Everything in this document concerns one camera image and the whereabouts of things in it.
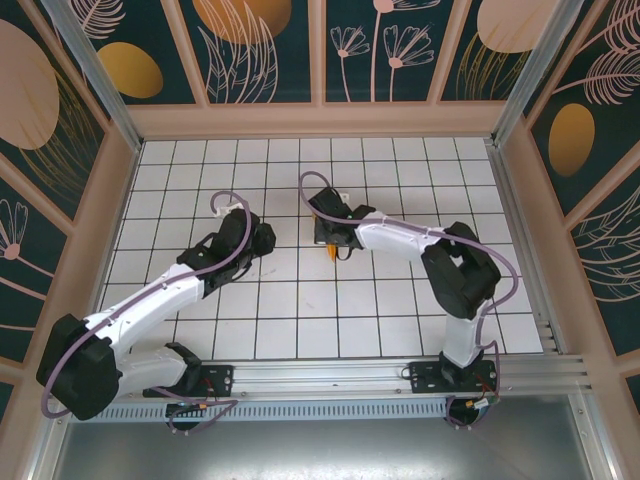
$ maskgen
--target metal base plate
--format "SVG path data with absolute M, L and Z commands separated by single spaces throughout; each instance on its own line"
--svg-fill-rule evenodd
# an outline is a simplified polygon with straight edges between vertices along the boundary
M 209 383 L 213 386 L 210 392 Z M 190 391 L 186 392 L 180 387 L 169 387 L 171 393 L 193 398 L 222 398 L 231 396 L 233 385 L 233 366 L 231 365 L 203 365 L 200 369 L 200 381 Z M 144 390 L 142 396 L 146 398 L 164 398 L 164 395 L 154 390 Z
M 496 388 L 496 365 L 492 360 L 481 360 L 475 373 L 492 389 Z M 413 393 L 482 393 L 482 382 L 471 375 L 461 385 L 455 387 L 440 373 L 440 362 L 412 362 L 403 375 L 411 382 Z

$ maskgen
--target flower illustration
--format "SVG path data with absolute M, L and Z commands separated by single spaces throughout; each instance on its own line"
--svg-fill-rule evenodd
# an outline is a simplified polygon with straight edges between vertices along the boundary
M 376 24 L 373 31 L 373 54 L 371 56 L 371 101 L 376 101 L 376 54 L 378 52 L 378 32 L 380 31 L 380 19 L 385 13 L 423 10 L 435 7 L 440 0 L 373 0 L 376 9 Z
M 333 46 L 336 47 L 338 56 L 340 57 L 344 93 L 347 96 L 347 102 L 351 102 L 351 97 L 349 96 L 349 87 L 347 86 L 347 76 L 344 70 L 344 59 L 347 57 L 355 57 L 356 55 L 368 53 L 371 48 L 369 47 L 368 43 L 364 43 L 366 37 L 364 33 L 362 33 L 362 27 L 347 27 L 344 29 L 344 32 L 342 32 L 342 29 L 340 27 L 332 28 L 331 40 L 333 41 Z
M 384 47 L 391 67 L 389 101 L 393 102 L 393 80 L 398 68 L 424 65 L 433 61 L 433 50 L 428 50 L 431 45 L 428 30 L 429 27 L 407 27 L 398 37 L 397 25 L 384 29 Z
M 6 199 L 0 200 L 0 258 L 15 260 L 20 256 L 20 243 L 27 228 L 29 210 L 16 202 L 15 213 Z
M 409 0 L 373 0 L 373 6 L 379 13 L 391 13 L 394 10 L 422 10 L 423 8 L 435 7 L 440 0 L 419 0 L 411 2 Z

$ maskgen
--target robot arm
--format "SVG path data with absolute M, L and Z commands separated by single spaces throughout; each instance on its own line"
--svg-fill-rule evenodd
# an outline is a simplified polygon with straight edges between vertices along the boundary
M 128 355 L 130 348 L 167 317 L 206 298 L 251 267 L 255 258 L 273 251 L 276 237 L 269 224 L 251 214 L 250 237 L 244 250 L 222 269 L 188 275 L 229 257 L 245 234 L 246 214 L 232 210 L 220 230 L 185 250 L 158 279 L 122 302 L 78 320 L 66 315 L 54 325 L 36 379 L 46 385 L 55 365 L 69 347 L 90 329 L 119 309 L 135 303 L 96 332 L 76 351 L 57 377 L 52 393 L 80 420 L 94 417 L 114 398 L 146 388 L 180 385 L 191 390 L 200 381 L 200 360 L 179 343 L 154 352 Z M 165 283 L 169 278 L 185 278 Z M 158 284 L 163 288 L 151 292 Z
M 482 317 L 479 312 L 493 297 L 500 280 L 500 271 L 489 255 L 428 232 L 418 232 L 397 223 L 385 223 L 385 214 L 366 205 L 360 205 L 352 211 L 342 202 L 338 192 L 330 187 L 320 191 L 309 202 L 320 212 L 332 217 L 364 220 L 360 225 L 345 225 L 316 217 L 316 243 L 350 250 L 379 250 L 423 264 L 434 296 L 447 312 L 445 343 L 440 360 L 442 373 L 451 383 L 460 382 L 472 373 L 475 362 L 482 355 L 479 344 Z M 478 242 L 473 231 L 459 222 L 447 229 L 433 228 L 430 231 L 445 232 Z

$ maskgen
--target white grid surface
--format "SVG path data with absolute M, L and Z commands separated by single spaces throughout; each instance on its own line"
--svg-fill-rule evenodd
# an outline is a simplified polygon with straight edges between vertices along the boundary
M 270 223 L 275 251 L 249 273 L 167 319 L 139 351 L 179 341 L 203 360 L 436 355 L 444 311 L 422 265 L 354 251 L 334 265 L 313 244 L 297 196 L 298 176 L 316 170 L 350 205 L 369 204 L 427 226 L 468 224 L 514 262 L 500 195 L 480 138 L 336 138 L 147 142 L 104 288 L 102 307 L 124 299 L 217 231 L 211 194 L 231 189 Z M 308 195 L 319 183 L 309 179 Z M 508 272 L 501 268 L 503 275 Z M 500 282 L 497 295 L 509 289 Z M 500 351 L 541 353 L 524 285 L 487 318 L 483 341 Z

